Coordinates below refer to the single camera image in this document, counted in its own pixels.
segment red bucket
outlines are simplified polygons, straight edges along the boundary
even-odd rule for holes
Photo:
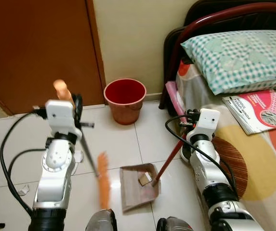
[[[114,120],[123,125],[137,121],[145,95],[145,86],[131,78],[115,80],[104,90]]]

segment book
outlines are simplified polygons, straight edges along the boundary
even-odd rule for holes
[[[247,135],[276,128],[276,92],[262,90],[222,98]]]

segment pillow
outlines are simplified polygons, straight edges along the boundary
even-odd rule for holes
[[[181,45],[215,95],[276,88],[276,30],[200,35]]]

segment dustpan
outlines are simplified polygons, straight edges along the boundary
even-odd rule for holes
[[[138,181],[146,172],[151,173],[153,179],[157,176],[157,170],[153,164],[124,166],[120,168],[123,212],[152,202],[158,197],[160,181],[154,186],[151,182],[142,186]]]

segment brown door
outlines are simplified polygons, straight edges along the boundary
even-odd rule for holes
[[[59,78],[84,105],[104,103],[85,1],[0,0],[0,102],[28,112]]]

